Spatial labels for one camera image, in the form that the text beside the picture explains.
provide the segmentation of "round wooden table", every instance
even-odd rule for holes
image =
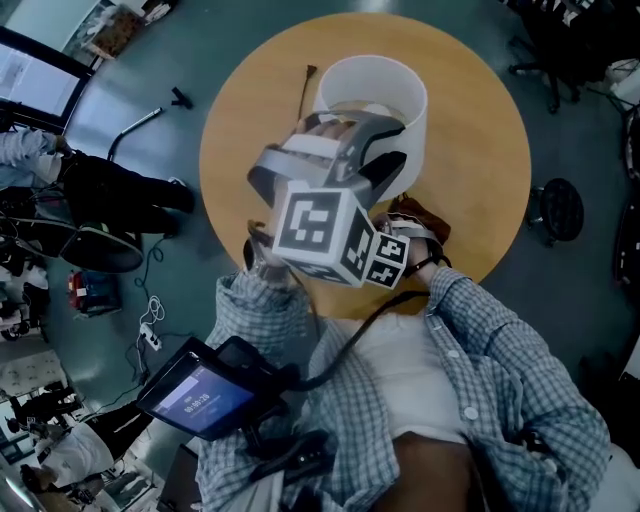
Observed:
[[[509,249],[529,197],[527,135],[511,96],[475,53],[415,20],[378,13],[317,18],[271,38],[249,55],[222,87],[202,135],[200,180],[209,219],[238,265],[247,219],[267,220],[269,208],[246,175],[264,146],[281,142],[296,124],[307,64],[318,82],[337,60],[377,54],[399,60],[422,78],[429,95],[422,175],[408,193],[452,227],[445,253],[456,269],[480,282]],[[373,216],[386,208],[378,204]],[[346,288],[304,279],[321,315],[365,318],[400,289]],[[415,312],[414,300],[403,312]]]

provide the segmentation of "gray floor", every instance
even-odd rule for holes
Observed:
[[[531,146],[533,181],[571,180],[582,195],[586,221],[578,240],[549,250],[535,233],[521,229],[511,250],[483,285],[530,322],[552,352],[579,377],[582,356],[619,354],[633,331],[634,310],[613,283],[613,243],[629,185],[618,158],[620,118],[608,102],[585,94],[548,114],[548,90],[540,77],[513,77],[515,56],[507,41],[523,35],[520,20],[495,0],[183,0],[165,20],[141,35],[89,85],[73,117],[72,145],[106,155],[115,135],[158,106],[167,106],[179,86],[195,103],[192,111],[166,114],[120,145],[116,161],[149,176],[179,176],[198,189],[200,137],[217,91],[256,46],[304,20],[340,11],[380,10],[412,17],[470,46],[501,77],[524,119]],[[167,318],[158,332],[205,337],[215,321],[216,278],[234,266],[207,220],[202,203],[185,218],[184,232],[165,242],[164,262],[151,263],[151,293],[162,299]],[[153,238],[146,241],[149,247]],[[140,272],[121,276],[124,311],[73,320],[66,297],[69,266],[51,266],[53,303],[49,336],[63,365],[93,407],[129,389],[131,368],[124,350],[135,341],[144,294],[133,285]],[[183,337],[165,339],[150,356],[158,368]],[[176,442],[169,427],[152,429],[146,459],[165,475]]]

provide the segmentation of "plaid shirt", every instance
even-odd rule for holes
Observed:
[[[299,288],[274,285],[243,272],[218,282],[218,321],[207,340],[217,347],[232,335],[253,343],[274,364],[285,340],[301,338],[308,302]],[[470,279],[440,269],[425,322],[458,396],[460,418],[473,445],[515,510],[585,511],[602,479],[609,434],[544,340],[515,313]],[[313,353],[310,376],[336,356],[346,335],[335,322]],[[324,429],[337,440],[331,474],[287,486],[292,506],[304,486],[325,511],[367,511],[399,475],[386,406],[357,354],[333,379],[309,393],[301,431]],[[262,433],[284,435],[291,419],[272,419]],[[522,432],[535,433],[545,453],[529,451]],[[248,485],[258,463],[244,453],[240,433],[202,442],[197,481],[204,510],[220,510]]]

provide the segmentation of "handheld display screen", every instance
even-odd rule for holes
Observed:
[[[246,389],[198,365],[153,410],[194,432],[202,432],[253,396]]]

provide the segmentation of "power strip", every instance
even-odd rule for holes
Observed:
[[[147,322],[140,324],[140,337],[143,338],[156,352],[162,348],[162,341],[153,333],[151,326]]]

